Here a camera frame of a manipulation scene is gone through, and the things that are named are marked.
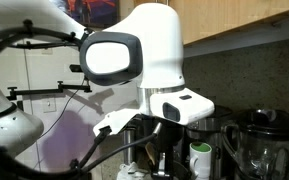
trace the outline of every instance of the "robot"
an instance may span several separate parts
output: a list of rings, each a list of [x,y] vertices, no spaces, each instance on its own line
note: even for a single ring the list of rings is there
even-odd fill
[[[172,162],[168,161],[172,160],[173,143],[181,138],[178,129],[212,114],[214,104],[185,88],[180,22],[172,8],[158,3],[143,4],[136,7],[125,20],[91,34],[85,33],[85,27],[48,0],[0,1],[2,15],[31,19],[34,26],[58,33],[74,32],[75,36],[71,39],[80,43],[81,69],[93,83],[111,86],[136,81],[137,103],[130,103],[107,114],[93,131],[100,136],[101,131],[109,127],[107,135],[117,134],[136,115],[141,115],[143,123],[147,119],[156,120],[159,123],[154,131],[152,129],[153,134],[162,131],[163,138],[166,138],[165,133],[173,131],[178,137],[166,138],[164,142],[169,142],[166,145],[159,144],[157,163],[152,166],[151,175],[153,179],[173,179]],[[7,18],[0,18],[0,30],[18,26],[9,22]],[[54,42],[54,38],[37,38]],[[14,157],[37,140],[43,132],[43,125],[41,120],[14,107],[0,92],[0,113],[10,108],[8,113],[0,116],[0,145]],[[25,132],[16,131],[28,126],[31,128]]]

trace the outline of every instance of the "wooden cabinet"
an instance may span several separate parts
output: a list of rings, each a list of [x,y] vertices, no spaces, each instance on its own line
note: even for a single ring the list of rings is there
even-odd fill
[[[134,0],[134,5],[145,2],[156,1]],[[169,0],[169,5],[180,17],[185,45],[248,24],[289,16],[289,0]]]

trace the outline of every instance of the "white robot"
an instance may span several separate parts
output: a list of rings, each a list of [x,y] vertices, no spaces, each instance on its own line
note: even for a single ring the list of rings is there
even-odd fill
[[[19,26],[10,24],[12,21],[6,16],[31,19],[36,27],[75,32],[77,38],[82,37],[85,29],[48,0],[0,0],[0,29]],[[137,82],[138,92],[137,103],[107,114],[94,127],[94,133],[98,135],[99,129],[109,126],[111,134],[117,134],[137,114],[185,126],[213,113],[210,100],[185,88],[182,63],[179,18],[166,5],[140,5],[125,20],[90,34],[80,49],[85,75],[102,86],[133,80]],[[0,92],[0,113],[9,108],[12,104]],[[32,115],[14,107],[12,110],[0,117],[0,144],[16,156],[37,140],[43,125]]]

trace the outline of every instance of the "lid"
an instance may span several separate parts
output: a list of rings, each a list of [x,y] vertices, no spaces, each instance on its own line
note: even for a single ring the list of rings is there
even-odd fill
[[[214,112],[210,116],[190,123],[186,128],[191,131],[219,132],[221,130],[222,118],[231,114],[231,109],[215,105]]]
[[[241,131],[289,136],[289,113],[282,110],[248,110],[237,116]]]

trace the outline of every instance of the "blender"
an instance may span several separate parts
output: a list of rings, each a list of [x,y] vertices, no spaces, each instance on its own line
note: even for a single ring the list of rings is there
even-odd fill
[[[235,179],[288,180],[289,113],[247,110],[233,119],[222,126],[222,138],[237,164]],[[235,149],[229,141],[234,134]]]

